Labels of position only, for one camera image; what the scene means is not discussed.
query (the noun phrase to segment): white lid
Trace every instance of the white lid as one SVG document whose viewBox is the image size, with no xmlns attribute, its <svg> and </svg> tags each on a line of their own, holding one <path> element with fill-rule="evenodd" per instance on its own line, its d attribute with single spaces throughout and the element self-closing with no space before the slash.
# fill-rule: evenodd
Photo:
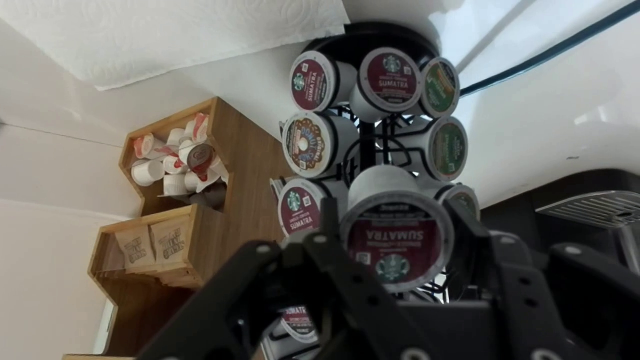
<svg viewBox="0 0 640 360">
<path fill-rule="evenodd" d="M 149 173 L 154 179 L 159 179 L 159 178 L 164 176 L 162 160 L 159 160 L 159 158 L 147 160 L 147 173 Z"/>
<path fill-rule="evenodd" d="M 388 292 L 433 279 L 453 250 L 453 225 L 444 207 L 406 189 L 360 199 L 343 213 L 340 235 L 347 254 L 372 268 Z"/>
<path fill-rule="evenodd" d="M 406 112 L 422 93 L 415 61 L 397 47 L 375 47 L 360 64 L 357 85 L 363 97 L 383 112 Z"/>
<path fill-rule="evenodd" d="M 451 115 L 435 120 L 427 129 L 427 171 L 439 181 L 450 181 L 464 169 L 465 156 L 468 138 L 461 122 Z"/>
<path fill-rule="evenodd" d="M 419 191 L 418 181 L 399 165 L 378 163 L 356 176 L 347 189 L 347 207 L 380 191 Z"/>
<path fill-rule="evenodd" d="M 322 51 L 301 51 L 290 69 L 290 93 L 301 109 L 325 109 L 338 92 L 336 64 Z"/>
<path fill-rule="evenodd" d="M 164 196 L 182 196 L 186 194 L 183 173 L 166 173 L 162 179 L 162 194 Z"/>
<path fill-rule="evenodd" d="M 455 65 L 446 57 L 432 57 L 422 67 L 423 89 L 419 105 L 430 117 L 450 115 L 459 99 L 459 78 Z"/>
<path fill-rule="evenodd" d="M 461 203 L 465 210 L 469 210 L 475 217 L 479 217 L 479 203 L 477 196 L 471 187 L 464 184 L 453 184 L 448 191 L 442 194 L 439 201 L 451 199 Z"/>
<path fill-rule="evenodd" d="M 316 178 L 328 169 L 336 151 L 328 120 L 314 112 L 301 112 L 283 122 L 280 143 L 285 163 L 301 178 Z"/>
<path fill-rule="evenodd" d="M 137 138 L 134 139 L 134 153 L 136 153 L 136 158 L 149 158 L 154 146 L 156 146 L 156 135 L 154 135 L 154 133 L 137 135 Z"/>
<path fill-rule="evenodd" d="M 164 156 L 162 158 L 162 169 L 166 173 L 180 173 L 186 169 L 186 163 L 178 156 Z"/>
<path fill-rule="evenodd" d="M 285 235 L 319 228 L 319 201 L 328 194 L 310 179 L 293 178 L 277 191 L 277 222 Z"/>
<path fill-rule="evenodd" d="M 291 305 L 281 311 L 280 326 L 285 333 L 290 333 L 296 341 L 314 344 L 318 341 L 318 331 L 314 328 L 312 318 L 305 314 L 304 305 Z"/>
</svg>

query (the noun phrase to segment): wooden cabinet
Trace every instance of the wooden cabinet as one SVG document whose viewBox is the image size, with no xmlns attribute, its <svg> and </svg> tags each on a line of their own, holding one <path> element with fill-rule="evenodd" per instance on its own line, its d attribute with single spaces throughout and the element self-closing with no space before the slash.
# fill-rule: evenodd
<svg viewBox="0 0 640 360">
<path fill-rule="evenodd" d="M 132 146 L 137 135 L 149 131 L 166 135 L 198 112 L 207 114 L 207 142 L 215 147 L 229 173 L 223 207 L 219 212 L 159 198 L 162 184 L 140 187 L 130 178 L 130 165 L 136 160 Z M 193 272 L 206 282 L 244 241 L 280 240 L 283 235 L 275 215 L 275 196 L 268 179 L 290 173 L 281 158 L 280 142 L 217 97 L 200 101 L 127 133 L 119 167 L 136 187 L 143 215 L 104 225 L 95 241 L 90 275 L 118 307 L 104 355 L 137 353 L 193 294 L 193 290 L 188 288 L 164 286 L 154 275 L 125 273 L 121 268 L 104 269 L 106 254 L 112 254 L 112 245 L 116 245 L 109 235 L 118 232 L 118 228 L 188 215 L 193 240 L 189 261 L 193 264 Z"/>
</svg>

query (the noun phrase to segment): black cable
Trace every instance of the black cable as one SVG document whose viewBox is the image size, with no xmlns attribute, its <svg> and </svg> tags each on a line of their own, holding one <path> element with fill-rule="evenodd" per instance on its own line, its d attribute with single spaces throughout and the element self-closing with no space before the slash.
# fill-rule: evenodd
<svg viewBox="0 0 640 360">
<path fill-rule="evenodd" d="M 382 120 L 382 162 L 389 163 L 389 146 L 388 139 L 392 138 L 389 127 L 393 125 L 393 115 Z"/>
<path fill-rule="evenodd" d="M 537 56 L 534 56 L 534 57 L 529 57 L 525 61 L 519 61 L 519 64 L 516 64 L 512 67 L 503 69 L 503 72 L 498 72 L 498 74 L 493 74 L 490 78 L 483 78 L 483 80 L 479 80 L 479 81 L 475 81 L 471 85 L 461 88 L 459 93 L 465 95 L 465 93 L 477 92 L 479 88 L 491 85 L 491 83 L 501 81 L 506 78 L 512 78 L 512 75 L 516 75 L 519 72 L 525 72 L 525 69 L 529 69 L 534 65 L 539 65 L 544 61 L 548 61 L 548 60 L 551 60 L 551 57 L 575 47 L 577 43 L 590 40 L 592 36 L 615 25 L 618 21 L 633 16 L 636 12 L 640 12 L 640 0 L 633 0 L 632 4 L 626 4 L 626 6 L 618 8 L 615 12 L 604 16 L 601 20 L 586 25 L 584 30 L 575 32 L 574 36 L 554 43 L 551 47 L 539 51 Z"/>
<path fill-rule="evenodd" d="M 433 294 L 427 294 L 427 292 L 418 292 L 418 290 L 414 290 L 411 296 L 418 298 L 418 300 L 422 300 L 422 302 L 442 304 Z"/>
<path fill-rule="evenodd" d="M 397 142 L 395 138 L 388 138 L 388 142 L 393 143 L 393 146 L 397 146 L 397 147 L 389 147 L 389 153 L 402 151 L 402 153 L 407 158 L 406 163 L 395 163 L 395 165 L 403 167 L 403 165 L 411 163 L 409 149 L 418 149 L 422 162 L 425 163 L 425 156 L 423 156 L 423 151 L 422 151 L 419 147 L 406 147 L 406 146 L 403 146 L 402 142 Z M 350 185 L 352 179 L 356 178 L 356 169 L 362 169 L 357 163 L 354 163 L 354 158 L 352 158 L 352 151 L 356 149 L 357 143 L 360 143 L 360 138 L 357 138 L 356 142 L 352 142 L 352 143 L 346 147 L 343 156 L 341 156 L 341 162 L 347 163 L 347 165 L 343 167 L 343 171 L 341 171 L 341 173 L 343 173 L 341 179 L 343 179 L 346 185 Z"/>
</svg>

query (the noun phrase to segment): wooden crate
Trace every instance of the wooden crate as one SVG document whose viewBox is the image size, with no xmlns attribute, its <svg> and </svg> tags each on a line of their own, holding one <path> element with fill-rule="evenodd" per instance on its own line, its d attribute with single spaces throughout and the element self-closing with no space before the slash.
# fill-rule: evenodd
<svg viewBox="0 0 640 360">
<path fill-rule="evenodd" d="M 186 254 L 189 266 L 186 269 L 198 279 L 198 286 L 202 286 L 223 259 L 219 212 L 193 203 L 100 228 L 88 272 L 118 307 L 106 347 L 108 355 L 137 353 L 193 294 L 193 290 L 188 288 L 164 286 L 154 275 L 130 273 L 123 269 L 123 261 L 118 261 L 121 252 L 113 240 L 116 232 L 175 217 L 188 217 L 189 233 Z"/>
<path fill-rule="evenodd" d="M 159 212 L 159 210 L 167 210 L 167 207 L 180 207 L 180 206 L 183 206 L 183 201 L 174 199 L 174 198 L 164 198 L 162 196 L 162 179 L 154 181 L 152 185 L 137 185 L 134 181 L 130 167 L 137 160 L 134 153 L 136 138 L 146 135 L 146 133 L 154 133 L 156 138 L 166 139 L 172 127 L 183 127 L 186 122 L 193 120 L 193 115 L 202 112 L 207 115 L 207 139 L 206 142 L 215 147 L 211 127 L 214 127 L 214 122 L 219 122 L 219 117 L 221 117 L 221 114 L 217 109 L 217 101 L 219 99 L 215 99 L 215 97 L 200 101 L 200 104 L 189 105 L 182 112 L 175 112 L 175 114 L 166 115 L 157 122 L 152 122 L 143 127 L 137 127 L 125 135 L 118 165 L 119 165 L 121 173 L 125 176 L 125 179 L 134 185 L 134 189 L 141 198 L 141 213 L 152 213 L 152 212 Z"/>
</svg>

